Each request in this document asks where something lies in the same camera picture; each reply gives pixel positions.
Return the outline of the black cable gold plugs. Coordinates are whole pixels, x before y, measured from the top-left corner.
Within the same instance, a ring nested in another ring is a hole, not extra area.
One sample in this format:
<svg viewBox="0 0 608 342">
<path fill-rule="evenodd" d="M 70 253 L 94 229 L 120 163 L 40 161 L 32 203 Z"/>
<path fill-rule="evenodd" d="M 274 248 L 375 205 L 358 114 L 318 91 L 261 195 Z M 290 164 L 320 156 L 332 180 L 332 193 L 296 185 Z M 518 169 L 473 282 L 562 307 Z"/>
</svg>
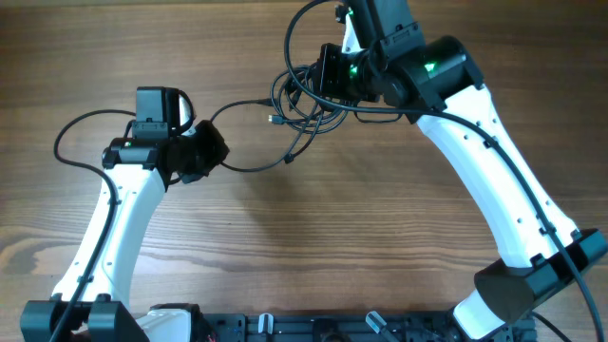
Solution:
<svg viewBox="0 0 608 342">
<path fill-rule="evenodd" d="M 347 118 L 349 112 L 324 106 L 309 97 L 297 85 L 288 71 L 274 78 L 270 88 L 270 107 L 275 110 L 269 116 L 271 124 L 286 124 L 305 134 L 324 134 L 333 131 Z"/>
</svg>

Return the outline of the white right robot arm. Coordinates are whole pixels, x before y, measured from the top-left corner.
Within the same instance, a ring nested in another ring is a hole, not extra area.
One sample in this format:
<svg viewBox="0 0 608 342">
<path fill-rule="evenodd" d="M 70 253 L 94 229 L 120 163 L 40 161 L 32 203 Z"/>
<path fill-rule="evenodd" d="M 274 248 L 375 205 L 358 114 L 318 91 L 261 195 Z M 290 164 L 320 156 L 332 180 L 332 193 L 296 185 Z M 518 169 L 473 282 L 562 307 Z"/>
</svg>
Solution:
<svg viewBox="0 0 608 342">
<path fill-rule="evenodd" d="M 451 36 L 427 42 L 404 1 L 344 1 L 335 14 L 344 40 L 321 49 L 315 94 L 407 117 L 447 158 L 494 237 L 499 258 L 453 309 L 448 337 L 486 339 L 571 283 L 585 290 L 606 239 L 580 230 L 549 198 L 465 46 Z"/>
</svg>

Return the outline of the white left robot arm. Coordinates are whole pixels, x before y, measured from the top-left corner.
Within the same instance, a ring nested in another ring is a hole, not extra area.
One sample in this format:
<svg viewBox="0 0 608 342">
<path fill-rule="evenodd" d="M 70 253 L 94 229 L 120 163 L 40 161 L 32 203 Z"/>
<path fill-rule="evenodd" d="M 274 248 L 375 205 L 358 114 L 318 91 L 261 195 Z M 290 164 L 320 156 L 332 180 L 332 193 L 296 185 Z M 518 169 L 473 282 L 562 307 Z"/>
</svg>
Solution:
<svg viewBox="0 0 608 342">
<path fill-rule="evenodd" d="M 104 150 L 102 187 L 75 258 L 47 300 L 20 317 L 27 341 L 214 341 L 195 304 L 161 304 L 141 317 L 129 295 L 143 236 L 168 188 L 209 175 L 229 149 L 209 121 L 195 120 L 180 89 L 142 86 L 127 132 Z"/>
</svg>

